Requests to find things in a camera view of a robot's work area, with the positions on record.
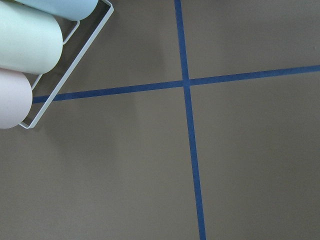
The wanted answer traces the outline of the light blue cup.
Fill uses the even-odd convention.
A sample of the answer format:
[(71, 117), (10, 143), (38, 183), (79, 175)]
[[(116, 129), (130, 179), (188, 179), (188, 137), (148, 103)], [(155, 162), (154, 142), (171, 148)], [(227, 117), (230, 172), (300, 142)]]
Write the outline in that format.
[(18, 2), (71, 21), (87, 18), (98, 4), (98, 0), (18, 0)]

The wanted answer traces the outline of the pale pink cup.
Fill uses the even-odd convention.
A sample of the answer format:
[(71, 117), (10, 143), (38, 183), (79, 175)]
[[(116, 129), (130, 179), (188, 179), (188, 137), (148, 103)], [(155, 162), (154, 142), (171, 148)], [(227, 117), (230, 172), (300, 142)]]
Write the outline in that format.
[(0, 70), (0, 128), (19, 125), (30, 112), (33, 93), (26, 76), (18, 71)]

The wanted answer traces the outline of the mint green cup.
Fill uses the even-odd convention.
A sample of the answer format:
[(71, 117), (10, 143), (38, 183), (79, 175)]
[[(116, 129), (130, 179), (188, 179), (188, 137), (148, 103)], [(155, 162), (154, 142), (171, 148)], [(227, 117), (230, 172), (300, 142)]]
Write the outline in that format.
[(56, 19), (40, 10), (0, 2), (0, 67), (45, 74), (59, 62), (63, 35)]

